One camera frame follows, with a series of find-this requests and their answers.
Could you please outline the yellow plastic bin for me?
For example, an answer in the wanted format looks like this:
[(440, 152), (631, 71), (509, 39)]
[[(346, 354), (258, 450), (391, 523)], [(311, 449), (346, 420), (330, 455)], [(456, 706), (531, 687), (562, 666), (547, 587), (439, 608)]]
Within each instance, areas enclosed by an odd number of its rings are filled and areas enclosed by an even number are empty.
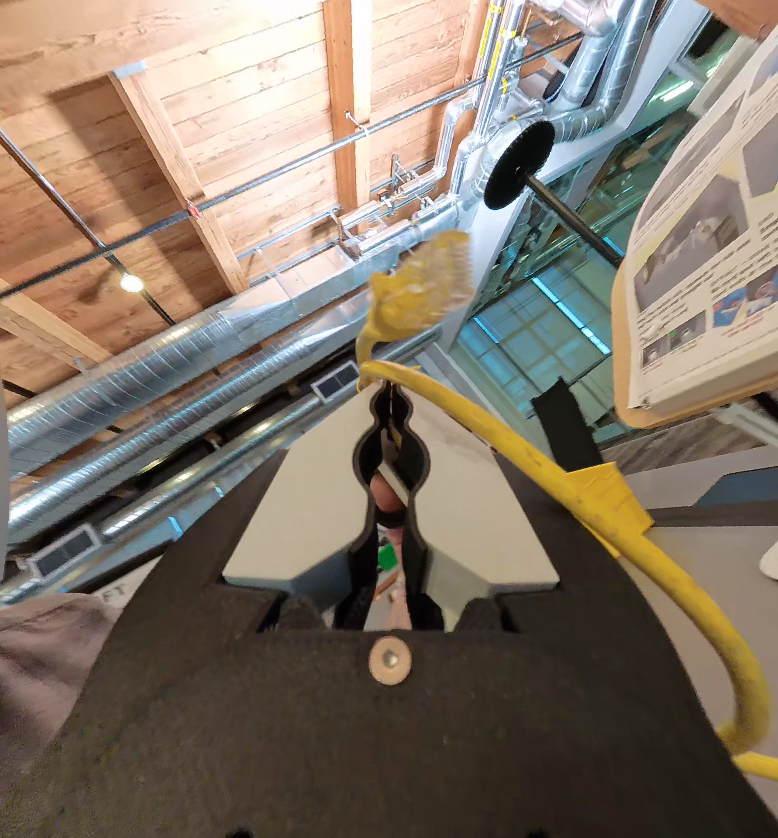
[(569, 485), (579, 495), (599, 501), (614, 520), (644, 536), (655, 521), (635, 497), (615, 463), (579, 469), (567, 474)]

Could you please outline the black framed marker sign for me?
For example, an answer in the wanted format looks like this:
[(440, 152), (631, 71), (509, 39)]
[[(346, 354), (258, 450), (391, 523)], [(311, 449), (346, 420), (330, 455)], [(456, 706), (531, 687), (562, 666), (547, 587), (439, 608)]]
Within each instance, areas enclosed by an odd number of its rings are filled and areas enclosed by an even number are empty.
[(153, 558), (97, 589), (92, 596), (116, 610), (122, 610), (132, 599), (143, 581), (159, 563), (161, 557)]

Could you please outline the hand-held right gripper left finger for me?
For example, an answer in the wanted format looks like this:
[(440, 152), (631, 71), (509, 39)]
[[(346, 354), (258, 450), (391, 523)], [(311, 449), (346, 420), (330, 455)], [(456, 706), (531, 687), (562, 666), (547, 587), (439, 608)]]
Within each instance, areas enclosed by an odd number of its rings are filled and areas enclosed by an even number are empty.
[(233, 586), (307, 598), (333, 627), (362, 630), (377, 581), (376, 504), (390, 386), (372, 384), (286, 453), (222, 575)]

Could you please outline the black pole stand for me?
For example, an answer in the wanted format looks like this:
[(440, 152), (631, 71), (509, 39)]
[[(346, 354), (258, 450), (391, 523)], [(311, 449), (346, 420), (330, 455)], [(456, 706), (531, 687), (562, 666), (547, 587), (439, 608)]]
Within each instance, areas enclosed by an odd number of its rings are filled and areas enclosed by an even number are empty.
[(555, 137), (550, 120), (537, 120), (523, 128), (494, 163), (482, 200), (489, 210), (498, 211), (529, 190), (542, 207), (557, 216), (583, 243), (619, 269), (624, 257), (537, 177), (551, 154)]

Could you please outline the person's left hand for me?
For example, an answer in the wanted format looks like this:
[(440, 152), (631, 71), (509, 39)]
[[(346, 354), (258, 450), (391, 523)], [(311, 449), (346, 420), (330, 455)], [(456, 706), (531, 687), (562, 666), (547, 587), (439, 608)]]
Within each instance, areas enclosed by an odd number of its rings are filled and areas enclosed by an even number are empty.
[(381, 512), (387, 515), (394, 515), (406, 510), (406, 505), (402, 499), (379, 471), (372, 477), (370, 490), (376, 507)]

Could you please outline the large silver ventilation duct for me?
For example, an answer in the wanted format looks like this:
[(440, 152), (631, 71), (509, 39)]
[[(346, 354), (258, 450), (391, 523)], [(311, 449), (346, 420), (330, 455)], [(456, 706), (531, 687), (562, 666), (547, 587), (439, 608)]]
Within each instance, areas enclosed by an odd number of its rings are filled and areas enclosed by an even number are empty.
[(62, 453), (284, 330), (365, 279), (348, 270), (290, 297), (273, 280), (226, 299), (7, 413), (9, 477)]

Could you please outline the bent silver ventilation duct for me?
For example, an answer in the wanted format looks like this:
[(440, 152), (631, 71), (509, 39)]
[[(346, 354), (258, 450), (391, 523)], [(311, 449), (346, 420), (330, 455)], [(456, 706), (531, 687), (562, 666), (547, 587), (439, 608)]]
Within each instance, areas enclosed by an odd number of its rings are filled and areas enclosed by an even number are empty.
[(494, 163), (534, 121), (551, 121), (556, 132), (553, 149), (603, 128), (619, 108), (657, 3), (530, 2), (571, 24), (582, 36), (551, 99), (528, 99), (519, 89), (516, 54), (528, 45), (519, 32), (526, 5), (490, 5), (489, 31), (477, 61), (479, 82), (452, 100), (444, 112), (429, 177), (434, 183), (449, 177), (449, 195), (482, 200)]

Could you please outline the air vent grille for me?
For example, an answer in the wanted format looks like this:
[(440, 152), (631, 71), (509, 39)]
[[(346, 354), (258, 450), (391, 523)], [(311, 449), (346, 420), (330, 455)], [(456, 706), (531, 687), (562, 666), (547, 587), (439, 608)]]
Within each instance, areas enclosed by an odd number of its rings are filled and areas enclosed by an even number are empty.
[(92, 525), (85, 523), (36, 551), (28, 559), (27, 567), (33, 578), (44, 580), (82, 560), (100, 546), (102, 542), (99, 534)]
[(335, 368), (328, 374), (311, 383), (311, 391), (321, 400), (322, 403), (329, 403), (341, 393), (348, 392), (351, 386), (356, 386), (360, 379), (360, 372), (357, 364), (348, 361)]

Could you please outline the black office chair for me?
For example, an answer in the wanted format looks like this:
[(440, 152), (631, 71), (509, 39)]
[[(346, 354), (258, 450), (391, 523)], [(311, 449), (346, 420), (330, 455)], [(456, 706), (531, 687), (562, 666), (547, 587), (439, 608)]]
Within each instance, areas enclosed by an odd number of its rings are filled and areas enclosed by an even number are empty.
[(565, 472), (604, 465), (604, 458), (578, 402), (562, 378), (531, 403), (551, 456)]

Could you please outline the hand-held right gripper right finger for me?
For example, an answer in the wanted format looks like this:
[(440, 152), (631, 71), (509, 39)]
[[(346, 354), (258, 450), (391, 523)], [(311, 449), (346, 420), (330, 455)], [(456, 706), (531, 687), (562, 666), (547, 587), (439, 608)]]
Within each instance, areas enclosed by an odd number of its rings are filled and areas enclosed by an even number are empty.
[(470, 602), (547, 592), (560, 577), (489, 446), (392, 388), (392, 468), (407, 489), (403, 566), (416, 629), (453, 631)]

